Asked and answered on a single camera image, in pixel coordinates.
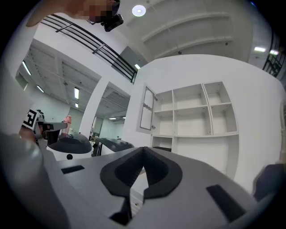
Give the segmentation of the white machine with black lid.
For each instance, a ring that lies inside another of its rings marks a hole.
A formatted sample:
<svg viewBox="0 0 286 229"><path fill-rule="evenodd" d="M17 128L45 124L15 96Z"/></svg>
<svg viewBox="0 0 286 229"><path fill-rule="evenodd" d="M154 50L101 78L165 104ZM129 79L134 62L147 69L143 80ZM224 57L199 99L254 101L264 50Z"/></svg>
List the white machine with black lid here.
<svg viewBox="0 0 286 229"><path fill-rule="evenodd" d="M59 136L55 143L47 146L57 161L90 158L92 145L88 138L82 134Z"/></svg>
<svg viewBox="0 0 286 229"><path fill-rule="evenodd" d="M92 157L108 155L133 147L133 144L126 141L111 138L97 138L93 145Z"/></svg>

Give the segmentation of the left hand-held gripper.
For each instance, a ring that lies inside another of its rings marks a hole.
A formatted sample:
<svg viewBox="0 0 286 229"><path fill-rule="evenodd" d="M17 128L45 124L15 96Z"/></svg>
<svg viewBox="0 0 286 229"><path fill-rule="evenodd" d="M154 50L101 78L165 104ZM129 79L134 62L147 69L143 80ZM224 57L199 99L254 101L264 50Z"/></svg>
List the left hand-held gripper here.
<svg viewBox="0 0 286 229"><path fill-rule="evenodd" d="M46 149L47 145L58 141L60 130L65 128L67 128L67 123L47 123L41 110L30 109L22 123L21 136L36 143L40 149Z"/></svg>

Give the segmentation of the white cabinet shelf unit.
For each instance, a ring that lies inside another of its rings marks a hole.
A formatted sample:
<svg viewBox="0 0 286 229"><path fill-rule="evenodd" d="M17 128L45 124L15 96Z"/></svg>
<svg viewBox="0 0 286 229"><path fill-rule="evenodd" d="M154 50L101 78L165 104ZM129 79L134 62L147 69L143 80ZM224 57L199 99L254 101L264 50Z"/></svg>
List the white cabinet shelf unit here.
<svg viewBox="0 0 286 229"><path fill-rule="evenodd" d="M157 94L151 130L152 147L202 161L230 179L235 177L239 132L223 82Z"/></svg>

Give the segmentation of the black balcony railing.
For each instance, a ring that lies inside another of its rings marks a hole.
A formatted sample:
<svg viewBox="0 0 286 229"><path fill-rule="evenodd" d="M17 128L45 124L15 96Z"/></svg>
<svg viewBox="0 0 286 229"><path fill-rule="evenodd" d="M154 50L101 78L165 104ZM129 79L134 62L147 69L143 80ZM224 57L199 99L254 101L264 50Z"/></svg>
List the black balcony railing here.
<svg viewBox="0 0 286 229"><path fill-rule="evenodd" d="M89 52L109 64L132 84L135 82L138 70L132 67L113 48L86 29L55 14L45 17L41 23L50 27L54 32L72 39L84 48L87 48Z"/></svg>

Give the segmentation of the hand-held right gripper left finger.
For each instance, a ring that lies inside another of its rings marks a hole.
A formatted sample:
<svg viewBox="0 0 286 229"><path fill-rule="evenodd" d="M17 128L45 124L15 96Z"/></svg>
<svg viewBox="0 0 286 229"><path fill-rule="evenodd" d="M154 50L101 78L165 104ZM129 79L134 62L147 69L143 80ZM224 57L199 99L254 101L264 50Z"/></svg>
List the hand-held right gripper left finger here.
<svg viewBox="0 0 286 229"><path fill-rule="evenodd" d="M60 199L71 229L143 229L131 214L130 191L142 167L142 148L105 156L59 161Z"/></svg>

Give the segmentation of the white cabinet glass door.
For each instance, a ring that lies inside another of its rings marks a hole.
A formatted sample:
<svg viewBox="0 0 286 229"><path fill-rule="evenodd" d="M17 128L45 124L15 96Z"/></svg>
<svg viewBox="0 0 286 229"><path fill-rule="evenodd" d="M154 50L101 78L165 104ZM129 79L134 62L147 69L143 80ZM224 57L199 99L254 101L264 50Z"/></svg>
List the white cabinet glass door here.
<svg viewBox="0 0 286 229"><path fill-rule="evenodd" d="M139 115L136 124L136 131L152 134L153 133L153 116L155 108L154 91L146 84L143 84L143 92L139 101Z"/></svg>

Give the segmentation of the round ceiling light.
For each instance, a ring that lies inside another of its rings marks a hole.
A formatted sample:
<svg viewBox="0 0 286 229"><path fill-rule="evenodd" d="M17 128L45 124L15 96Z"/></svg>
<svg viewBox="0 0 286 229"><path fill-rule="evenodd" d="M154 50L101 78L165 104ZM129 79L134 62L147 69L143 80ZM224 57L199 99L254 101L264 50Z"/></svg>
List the round ceiling light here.
<svg viewBox="0 0 286 229"><path fill-rule="evenodd" d="M132 14L136 17L142 17L146 13L146 8L143 5L136 5L132 8Z"/></svg>

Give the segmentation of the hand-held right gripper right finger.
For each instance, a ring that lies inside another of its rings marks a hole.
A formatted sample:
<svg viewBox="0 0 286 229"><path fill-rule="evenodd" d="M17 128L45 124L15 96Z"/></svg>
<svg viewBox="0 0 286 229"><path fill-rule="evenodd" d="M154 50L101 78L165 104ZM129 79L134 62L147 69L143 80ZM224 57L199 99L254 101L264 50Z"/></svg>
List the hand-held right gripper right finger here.
<svg viewBox="0 0 286 229"><path fill-rule="evenodd" d="M133 229L217 229L226 225L226 217L207 192L213 185L220 185L245 211L257 204L244 188L209 164L154 151L181 167L182 180L168 196L145 200L133 219Z"/></svg>

